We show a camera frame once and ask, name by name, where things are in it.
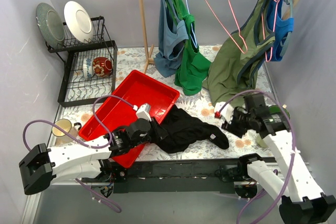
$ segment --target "gray plate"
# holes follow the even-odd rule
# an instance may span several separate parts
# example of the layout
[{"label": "gray plate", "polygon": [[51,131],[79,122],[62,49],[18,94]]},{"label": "gray plate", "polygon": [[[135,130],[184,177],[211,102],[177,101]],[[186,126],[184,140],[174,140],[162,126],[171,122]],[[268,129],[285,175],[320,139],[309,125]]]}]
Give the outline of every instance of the gray plate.
[{"label": "gray plate", "polygon": [[52,6],[40,3],[36,7],[36,22],[50,46],[55,49],[63,47],[65,38],[63,22]]}]

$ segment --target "red tray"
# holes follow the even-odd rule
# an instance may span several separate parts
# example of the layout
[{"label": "red tray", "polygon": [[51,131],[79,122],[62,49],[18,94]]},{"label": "red tray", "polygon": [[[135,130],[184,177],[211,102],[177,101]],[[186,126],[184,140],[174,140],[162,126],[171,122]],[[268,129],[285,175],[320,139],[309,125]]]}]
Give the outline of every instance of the red tray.
[{"label": "red tray", "polygon": [[[133,70],[112,94],[122,97],[137,106],[148,103],[151,106],[150,115],[154,116],[158,123],[162,122],[180,96],[177,90],[136,70]],[[110,131],[119,126],[129,125],[137,120],[135,111],[115,98],[107,98],[96,114]],[[96,139],[105,134],[106,131],[94,116],[79,131],[79,136],[86,141]],[[123,167],[130,168],[143,148],[143,144],[139,145],[128,153],[113,159]]]}]

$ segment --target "pink hanger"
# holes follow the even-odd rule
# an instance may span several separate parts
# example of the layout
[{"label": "pink hanger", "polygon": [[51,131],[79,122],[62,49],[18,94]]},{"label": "pink hanger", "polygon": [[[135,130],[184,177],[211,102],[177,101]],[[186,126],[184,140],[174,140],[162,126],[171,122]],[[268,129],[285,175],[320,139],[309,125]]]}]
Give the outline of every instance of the pink hanger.
[{"label": "pink hanger", "polygon": [[226,33],[230,36],[230,38],[233,40],[233,42],[234,42],[234,43],[236,44],[236,46],[239,48],[239,50],[240,50],[243,54],[245,54],[245,53],[247,52],[248,48],[247,48],[245,39],[244,39],[244,38],[241,36],[241,34],[240,34],[240,26],[239,26],[239,24],[238,24],[238,21],[237,21],[235,12],[233,11],[233,8],[232,8],[232,5],[231,5],[231,1],[228,0],[228,2],[229,2],[229,6],[230,6],[230,9],[231,9],[233,18],[235,19],[236,25],[237,25],[237,27],[238,27],[238,34],[239,34],[240,38],[243,40],[243,42],[244,42],[244,46],[246,47],[246,51],[243,51],[243,50],[241,49],[241,47],[239,46],[239,44],[234,40],[234,38],[231,36],[231,34],[229,33],[229,31],[225,28],[225,26],[224,26],[224,25],[222,24],[222,22],[219,20],[219,18],[218,18],[217,15],[215,14],[214,10],[211,8],[209,2],[208,2],[207,0],[204,0],[204,1],[206,2],[206,4],[208,5],[208,7],[210,8],[211,12],[214,14],[214,16],[216,17],[216,19],[218,20],[218,22],[219,22],[219,23],[221,24],[221,26],[224,28],[224,30],[226,31]]},{"label": "pink hanger", "polygon": [[[275,7],[275,16],[274,16],[274,24],[273,24],[273,32],[275,32],[275,24],[276,24],[276,21],[277,21],[277,15],[278,15],[278,5],[280,3],[281,0],[273,0],[274,2],[277,3],[276,7]],[[265,39],[265,23],[264,23],[264,16],[263,14],[261,14],[261,21],[262,21],[262,34],[264,36],[264,39]],[[271,47],[271,52],[270,52],[270,56],[269,56],[269,59],[267,59],[267,52],[265,52],[265,59],[266,59],[266,62],[270,62],[271,59],[272,59],[272,56],[273,56],[273,47]]]}]

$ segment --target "black cloth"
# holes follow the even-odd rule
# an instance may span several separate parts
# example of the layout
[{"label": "black cloth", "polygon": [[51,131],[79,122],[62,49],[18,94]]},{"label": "black cloth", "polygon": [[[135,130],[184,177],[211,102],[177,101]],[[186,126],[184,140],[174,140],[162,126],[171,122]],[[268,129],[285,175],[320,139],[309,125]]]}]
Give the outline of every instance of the black cloth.
[{"label": "black cloth", "polygon": [[226,135],[216,126],[192,117],[176,105],[170,109],[160,125],[168,136],[156,144],[167,153],[182,152],[198,140],[208,139],[221,149],[229,148]]}]

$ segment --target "white mug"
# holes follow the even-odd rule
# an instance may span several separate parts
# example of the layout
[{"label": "white mug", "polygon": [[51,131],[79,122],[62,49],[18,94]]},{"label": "white mug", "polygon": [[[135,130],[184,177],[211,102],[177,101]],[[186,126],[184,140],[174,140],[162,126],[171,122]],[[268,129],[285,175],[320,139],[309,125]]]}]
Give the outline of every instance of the white mug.
[{"label": "white mug", "polygon": [[[75,138],[78,136],[80,128],[82,128],[81,123],[74,123],[72,126],[71,121],[68,119],[60,119],[55,124]],[[64,143],[72,142],[72,138],[68,137],[56,127],[52,127],[52,133],[58,140],[62,140]]]}]

